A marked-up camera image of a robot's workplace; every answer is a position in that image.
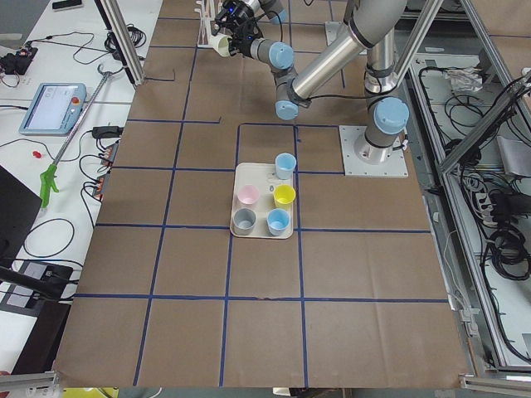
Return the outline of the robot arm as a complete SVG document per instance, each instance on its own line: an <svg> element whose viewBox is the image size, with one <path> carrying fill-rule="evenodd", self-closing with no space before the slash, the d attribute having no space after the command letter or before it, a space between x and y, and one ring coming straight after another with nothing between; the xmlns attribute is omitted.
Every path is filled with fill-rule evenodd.
<svg viewBox="0 0 531 398"><path fill-rule="evenodd" d="M280 41L264 37L258 26L263 17L282 28L287 12L281 1L223 1L214 19L212 34L226 33L230 56L240 53L274 70L289 69L294 63L293 49L282 41L283 32Z"/></svg>
<svg viewBox="0 0 531 398"><path fill-rule="evenodd" d="M385 163L410 117L407 105L393 94L398 85L394 28L406 5L348 1L335 39L313 61L300 72L283 66L274 73L277 116L295 119L301 107L319 98L318 89L343 71L347 92L367 101L367 127L356 139L354 152L365 163Z"/></svg>

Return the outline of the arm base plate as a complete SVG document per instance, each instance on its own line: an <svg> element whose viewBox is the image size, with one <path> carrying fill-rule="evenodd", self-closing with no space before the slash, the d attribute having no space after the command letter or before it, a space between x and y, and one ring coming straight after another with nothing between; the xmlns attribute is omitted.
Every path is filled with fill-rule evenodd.
<svg viewBox="0 0 531 398"><path fill-rule="evenodd" d="M335 53L349 53L355 48L355 41L349 25L342 22L326 22L325 33L327 47L323 54L328 56Z"/></svg>
<svg viewBox="0 0 531 398"><path fill-rule="evenodd" d="M389 148L377 148L365 137L366 126L339 126L343 169L346 177L408 177L399 137Z"/></svg>

